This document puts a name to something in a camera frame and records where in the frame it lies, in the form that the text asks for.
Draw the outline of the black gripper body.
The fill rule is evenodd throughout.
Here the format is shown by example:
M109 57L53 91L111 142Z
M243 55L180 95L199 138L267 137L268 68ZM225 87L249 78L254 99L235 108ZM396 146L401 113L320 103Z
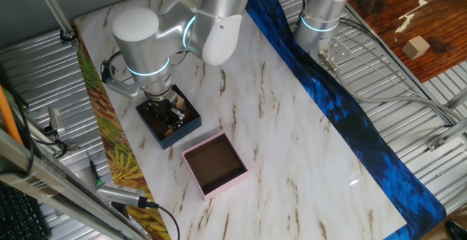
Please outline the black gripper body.
M164 99L161 101L149 101L149 107L152 110L153 114L161 121L164 121L166 118L169 118L172 121L175 121L173 114L171 113L171 108L176 107L177 98Z

